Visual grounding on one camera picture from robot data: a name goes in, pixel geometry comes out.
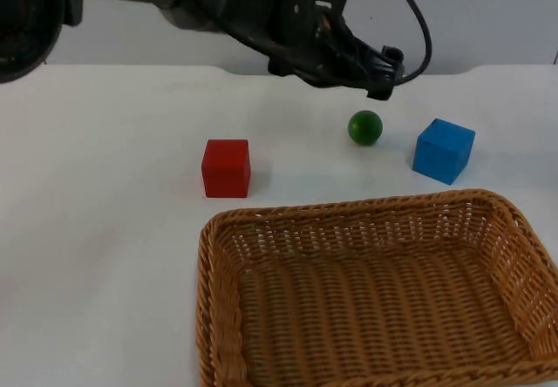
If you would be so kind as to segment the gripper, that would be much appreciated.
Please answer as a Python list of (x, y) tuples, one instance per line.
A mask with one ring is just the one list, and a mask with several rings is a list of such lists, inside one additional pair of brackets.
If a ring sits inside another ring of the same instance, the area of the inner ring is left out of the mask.
[(379, 51), (356, 37), (343, 18), (346, 1), (273, 0), (269, 38), (280, 50), (269, 57), (268, 72), (388, 100), (405, 70), (403, 53), (390, 46)]

